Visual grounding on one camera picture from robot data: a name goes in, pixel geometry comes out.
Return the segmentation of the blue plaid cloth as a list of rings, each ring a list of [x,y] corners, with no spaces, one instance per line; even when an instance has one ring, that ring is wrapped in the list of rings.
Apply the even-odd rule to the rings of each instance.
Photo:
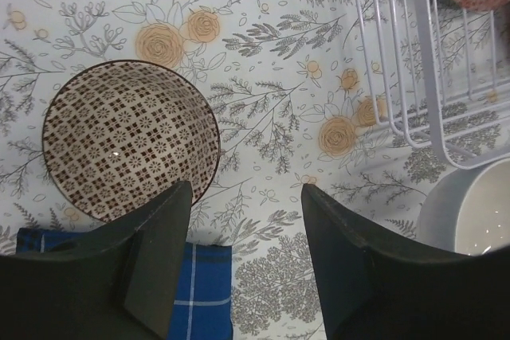
[[[186,243],[168,339],[231,339],[232,249]]]

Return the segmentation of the floral table mat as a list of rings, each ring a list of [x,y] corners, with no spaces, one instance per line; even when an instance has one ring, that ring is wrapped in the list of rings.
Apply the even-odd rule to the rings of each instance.
[[[41,131],[100,62],[168,64],[212,104],[222,160],[189,238],[233,248],[237,339],[323,339],[300,189],[315,183],[409,238],[450,172],[375,123],[355,0],[1,0],[1,251],[23,227],[95,221],[50,181]]]

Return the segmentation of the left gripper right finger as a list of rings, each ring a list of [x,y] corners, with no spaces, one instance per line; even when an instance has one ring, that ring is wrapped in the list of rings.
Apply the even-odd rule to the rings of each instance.
[[[509,250],[467,256],[421,244],[301,191],[330,339],[506,339]]]

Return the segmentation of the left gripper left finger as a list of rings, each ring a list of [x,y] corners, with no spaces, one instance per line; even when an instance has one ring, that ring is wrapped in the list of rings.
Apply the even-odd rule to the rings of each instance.
[[[48,252],[1,258],[4,339],[164,339],[192,190],[177,182],[137,210]]]

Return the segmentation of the brown patterned small bowl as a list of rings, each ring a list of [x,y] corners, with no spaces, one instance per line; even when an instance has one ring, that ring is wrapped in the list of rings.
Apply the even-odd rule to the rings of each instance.
[[[75,75],[45,115],[50,177],[81,212],[103,222],[145,205],[176,182],[192,201],[209,189],[221,137],[204,95],[178,73],[118,60]]]

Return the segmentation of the white wire dish rack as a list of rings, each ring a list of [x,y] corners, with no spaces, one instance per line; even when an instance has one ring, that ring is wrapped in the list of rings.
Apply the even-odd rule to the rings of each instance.
[[[355,0],[376,122],[469,170],[509,156],[508,16],[454,0]]]

